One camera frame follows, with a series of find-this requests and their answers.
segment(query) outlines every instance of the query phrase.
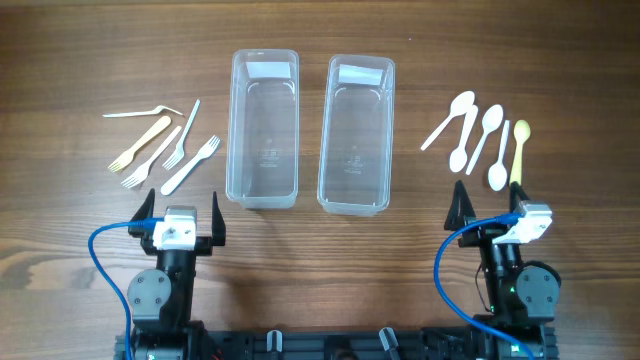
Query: wooden table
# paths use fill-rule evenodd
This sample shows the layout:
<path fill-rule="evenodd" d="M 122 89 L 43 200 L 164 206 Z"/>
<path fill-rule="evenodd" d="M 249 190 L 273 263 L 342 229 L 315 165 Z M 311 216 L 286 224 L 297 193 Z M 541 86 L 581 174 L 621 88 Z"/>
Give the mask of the wooden table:
<path fill-rule="evenodd" d="M 554 224 L 523 255 L 564 278 L 555 321 L 562 359 L 638 358 L 637 2 L 97 2 L 0 9 L 0 358 L 111 359 L 123 311 L 87 237 L 129 219 L 171 173 L 160 167 L 167 152 L 140 190 L 120 186 L 134 167 L 114 175 L 107 165 L 156 117 L 101 114 L 158 104 L 188 113 L 200 98 L 187 141 L 193 155 L 212 134 L 227 139 L 231 57 L 250 48 L 300 55 L 300 191 L 290 210 L 229 202 L 223 147 L 174 195 L 158 194 L 157 215 L 195 205 L 204 232 L 211 193 L 223 195 L 228 245 L 198 262 L 194 318 L 211 330 L 462 325 L 436 292 L 433 260 L 456 180 L 480 217 L 507 210 L 506 191 L 485 180 L 499 136 L 471 176 L 448 168 L 461 119 L 428 151 L 419 147 L 451 100 L 473 89 L 481 115 L 500 103 L 532 128 L 523 185 L 552 206 Z M 391 204 L 373 218 L 329 215 L 316 200 L 334 54 L 397 66 Z M 480 135 L 477 124 L 469 152 Z M 154 266 L 124 231 L 101 236 L 97 252 L 122 289 Z M 442 269 L 446 290 L 471 314 L 483 311 L 478 262 L 477 250 L 452 248 Z"/>

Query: transparent plastic tray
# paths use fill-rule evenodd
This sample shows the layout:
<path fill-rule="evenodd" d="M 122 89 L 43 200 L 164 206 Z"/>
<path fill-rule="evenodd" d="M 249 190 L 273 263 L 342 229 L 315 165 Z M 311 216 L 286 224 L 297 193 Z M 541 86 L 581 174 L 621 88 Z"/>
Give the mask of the transparent plastic tray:
<path fill-rule="evenodd" d="M 389 205 L 394 95 L 391 59 L 331 59 L 318 175 L 327 212 L 371 216 Z"/>
<path fill-rule="evenodd" d="M 298 73 L 292 50 L 233 56 L 227 197 L 245 208 L 289 208 L 296 201 Z"/>

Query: fork handle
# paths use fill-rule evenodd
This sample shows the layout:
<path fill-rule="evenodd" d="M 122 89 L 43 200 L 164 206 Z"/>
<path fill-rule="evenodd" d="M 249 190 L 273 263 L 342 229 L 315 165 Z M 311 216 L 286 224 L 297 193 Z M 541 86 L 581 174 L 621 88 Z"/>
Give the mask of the fork handle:
<path fill-rule="evenodd" d="M 187 125 L 184 126 L 184 131 L 182 132 L 182 136 L 180 137 L 180 140 L 178 140 L 176 149 L 179 147 L 184 148 L 184 141 L 187 138 L 187 134 L 189 134 L 189 130 L 191 129 L 191 124 L 193 124 L 193 120 L 196 118 L 196 113 L 198 112 L 199 107 L 200 107 L 200 99 L 196 100 L 196 104 L 193 105 L 193 110 L 191 110 L 191 115 L 189 115 L 189 120 L 187 120 Z"/>
<path fill-rule="evenodd" d="M 158 134 L 160 134 L 162 130 L 166 129 L 167 126 L 169 126 L 170 124 L 171 124 L 170 117 L 168 116 L 161 117 L 158 121 L 156 121 L 155 124 L 153 124 L 151 128 L 149 128 L 149 130 L 147 130 L 146 133 L 144 133 L 144 135 L 142 135 L 142 137 L 138 141 L 136 141 L 135 144 L 133 144 L 133 146 L 129 150 L 131 150 L 132 152 L 138 151 L 141 147 L 144 146 L 144 144 L 148 143 L 149 140 L 153 139 Z"/>
<path fill-rule="evenodd" d="M 193 170 L 200 160 L 202 160 L 202 157 L 200 155 L 196 155 L 193 159 L 189 160 L 182 169 L 173 175 L 171 179 L 167 180 L 167 182 L 162 185 L 162 188 L 160 188 L 162 195 L 170 195 L 189 175 L 191 170 Z"/>
<path fill-rule="evenodd" d="M 153 153 L 153 155 L 151 155 L 151 157 L 149 158 L 149 160 L 147 160 L 147 164 L 151 165 L 153 164 L 154 161 L 156 161 L 156 159 L 158 158 L 158 156 L 160 156 L 160 154 L 162 154 L 162 152 L 169 147 L 169 144 L 171 144 L 171 142 L 173 141 L 173 139 L 175 139 L 176 135 L 178 135 L 178 133 L 180 132 L 180 130 L 182 130 L 182 126 L 178 126 L 175 129 L 173 129 L 173 131 L 171 132 L 171 134 L 169 134 L 169 136 L 167 136 L 166 139 L 164 139 L 164 141 L 162 142 L 162 144 L 160 145 L 160 147 L 156 150 L 156 152 Z"/>

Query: white plastic fork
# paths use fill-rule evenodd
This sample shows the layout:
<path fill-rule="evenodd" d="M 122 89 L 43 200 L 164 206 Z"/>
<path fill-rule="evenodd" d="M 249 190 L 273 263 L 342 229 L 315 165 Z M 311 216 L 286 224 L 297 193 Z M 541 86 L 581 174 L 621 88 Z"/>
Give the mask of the white plastic fork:
<path fill-rule="evenodd" d="M 160 188 L 160 192 L 162 195 L 170 195 L 181 183 L 182 181 L 189 175 L 191 170 L 198 165 L 198 163 L 213 155 L 218 149 L 218 145 L 220 145 L 220 138 L 213 135 L 206 144 L 204 144 L 196 156 L 191 159 L 187 165 L 185 165 L 182 169 L 180 169 L 175 175 L 171 177 L 162 188 Z"/>
<path fill-rule="evenodd" d="M 189 121 L 187 121 L 187 125 L 184 127 L 184 131 L 182 132 L 182 137 L 178 140 L 176 144 L 176 149 L 173 151 L 173 154 L 167 159 L 167 161 L 162 164 L 167 170 L 171 170 L 177 163 L 182 160 L 184 157 L 184 140 L 187 138 L 187 134 L 189 133 L 189 129 L 191 129 L 191 124 L 193 124 L 193 119 L 196 118 L 196 113 L 198 112 L 198 107 L 200 107 L 200 99 L 196 100 L 196 104 L 193 106 L 193 110 L 191 110 L 191 115 L 189 115 Z"/>
<path fill-rule="evenodd" d="M 104 114 L 104 115 L 102 115 L 102 117 L 130 117 L 130 116 L 142 116 L 142 115 L 158 115 L 158 114 L 160 114 L 162 112 L 162 110 L 173 111 L 174 113 L 176 113 L 176 114 L 178 114 L 180 116 L 184 116 L 178 110 L 173 110 L 172 108 L 170 108 L 168 106 L 158 105 L 158 106 L 156 106 L 155 109 L 149 110 L 149 111 L 136 111 L 136 112 L 119 113 L 119 114 Z"/>
<path fill-rule="evenodd" d="M 151 169 L 151 165 L 153 164 L 154 161 L 156 161 L 158 156 L 160 156 L 160 154 L 162 154 L 162 152 L 167 147 L 169 147 L 169 144 L 171 144 L 173 139 L 175 139 L 175 137 L 178 135 L 180 130 L 182 130 L 181 126 L 178 126 L 175 129 L 173 129 L 171 134 L 169 134 L 169 136 L 166 139 L 164 139 L 164 141 L 162 142 L 158 150 L 156 150 L 156 152 L 154 152 L 153 155 L 151 155 L 149 160 L 145 161 L 144 164 L 138 166 L 138 168 L 136 169 L 136 171 L 133 172 L 133 174 L 131 174 L 128 178 L 124 179 L 124 181 L 122 182 L 122 186 L 126 187 L 127 189 L 131 189 L 132 187 L 147 180 L 147 177 L 149 176 L 149 170 Z"/>

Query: plastic utensil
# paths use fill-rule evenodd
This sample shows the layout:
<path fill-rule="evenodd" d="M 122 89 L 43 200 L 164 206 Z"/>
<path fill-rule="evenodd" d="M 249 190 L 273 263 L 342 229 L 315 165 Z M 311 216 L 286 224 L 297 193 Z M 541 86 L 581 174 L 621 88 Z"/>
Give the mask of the plastic utensil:
<path fill-rule="evenodd" d="M 200 99 L 196 100 L 196 104 L 193 106 L 193 110 L 191 110 L 191 115 L 189 115 L 189 120 L 187 121 L 187 125 L 184 127 L 184 132 L 180 137 L 180 140 L 176 143 L 176 149 L 173 151 L 173 154 L 169 156 L 169 158 L 162 164 L 167 170 L 171 170 L 177 163 L 182 160 L 184 157 L 184 140 L 187 138 L 187 134 L 189 134 L 189 129 L 191 129 L 191 124 L 193 124 L 193 119 L 196 118 L 196 113 L 198 112 L 198 107 L 200 107 Z"/>
<path fill-rule="evenodd" d="M 220 138 L 213 135 L 213 137 L 198 150 L 198 153 L 193 159 L 162 185 L 162 188 L 160 188 L 162 195 L 171 194 L 201 160 L 210 157 L 216 152 L 218 145 L 220 145 Z"/>
<path fill-rule="evenodd" d="M 122 182 L 122 186 L 126 187 L 127 189 L 131 189 L 132 187 L 147 180 L 147 177 L 149 176 L 149 170 L 151 169 L 151 165 L 153 164 L 154 161 L 156 161 L 158 156 L 160 156 L 160 154 L 162 154 L 162 152 L 167 147 L 169 147 L 169 144 L 171 144 L 171 141 L 175 139 L 175 137 L 178 135 L 180 130 L 182 130 L 182 126 L 178 126 L 177 128 L 173 129 L 171 134 L 169 134 L 169 136 L 166 139 L 164 139 L 164 141 L 162 142 L 158 150 L 156 150 L 153 153 L 153 155 L 151 155 L 149 160 L 145 161 L 144 164 L 138 166 L 138 168 L 136 169 L 136 171 L 133 172 L 133 174 L 131 174 L 128 178 L 124 179 L 124 181 Z"/>
<path fill-rule="evenodd" d="M 164 106 L 164 105 L 158 105 L 158 106 L 156 106 L 155 109 L 149 110 L 149 111 L 137 111 L 137 112 L 119 113 L 119 114 L 105 114 L 105 115 L 102 115 L 102 117 L 130 117 L 130 116 L 142 116 L 142 115 L 158 115 L 158 114 L 160 114 L 162 112 L 162 110 L 173 111 L 174 113 L 176 113 L 176 114 L 178 114 L 180 116 L 184 116 L 178 110 L 173 110 L 172 108 Z"/>
<path fill-rule="evenodd" d="M 431 143 L 438 137 L 438 135 L 440 135 L 442 130 L 444 130 L 444 128 L 447 127 L 447 125 L 449 125 L 449 122 L 451 121 L 451 119 L 453 119 L 456 116 L 466 114 L 471 108 L 471 106 L 473 105 L 473 102 L 475 101 L 475 99 L 476 99 L 476 94 L 473 91 L 465 91 L 462 94 L 456 96 L 456 98 L 453 99 L 453 101 L 451 102 L 449 116 L 446 119 L 444 119 L 442 124 L 440 124 L 440 126 L 438 126 L 431 133 L 431 135 L 429 135 L 427 140 L 425 140 L 424 144 L 422 144 L 422 146 L 420 147 L 420 150 L 424 151 L 427 147 L 429 147 L 429 145 L 431 145 Z"/>
<path fill-rule="evenodd" d="M 507 169 L 502 164 L 502 159 L 504 157 L 504 151 L 507 149 L 507 142 L 509 141 L 509 124 L 509 120 L 504 121 L 498 161 L 489 168 L 489 186 L 491 186 L 493 191 L 500 191 L 507 183 Z"/>
<path fill-rule="evenodd" d="M 529 123 L 524 120 L 518 120 L 513 127 L 513 137 L 516 138 L 516 154 L 513 157 L 513 166 L 511 166 L 511 178 L 509 184 L 517 182 L 522 185 L 522 147 L 531 136 L 531 128 Z"/>
<path fill-rule="evenodd" d="M 109 165 L 109 170 L 117 172 L 131 164 L 131 161 L 133 161 L 133 156 L 136 154 L 136 152 L 140 150 L 140 148 L 143 147 L 144 144 L 148 143 L 149 140 L 160 134 L 162 130 L 166 129 L 170 124 L 170 117 L 161 117 L 158 121 L 156 121 L 155 124 L 153 124 L 153 126 L 151 126 L 151 128 L 149 128 L 149 130 L 147 130 L 146 133 L 144 133 L 144 135 L 142 135 L 142 137 L 138 141 L 136 141 L 135 144 L 133 144 L 132 147 L 120 154 L 120 156 L 118 156 L 118 158 L 114 162 L 112 162 L 111 165 Z"/>
<path fill-rule="evenodd" d="M 478 161 L 478 157 L 480 157 L 480 152 L 482 151 L 482 147 L 484 146 L 484 142 L 487 141 L 487 136 L 489 133 L 496 131 L 500 124 L 502 123 L 502 116 L 504 115 L 504 111 L 502 110 L 502 106 L 493 105 L 492 107 L 484 113 L 482 117 L 482 129 L 484 133 L 480 138 L 480 142 L 478 146 L 476 146 L 476 150 L 471 155 L 471 160 L 469 161 L 469 166 L 467 166 L 466 174 L 471 174 L 473 171 L 473 167 L 476 166 L 476 162 Z"/>
<path fill-rule="evenodd" d="M 467 163 L 467 151 L 465 147 L 477 116 L 478 107 L 472 105 L 464 116 L 464 125 L 462 126 L 462 134 L 460 135 L 460 144 L 451 152 L 451 156 L 449 156 L 449 168 L 453 172 L 459 172 L 464 169 L 464 165 Z"/>

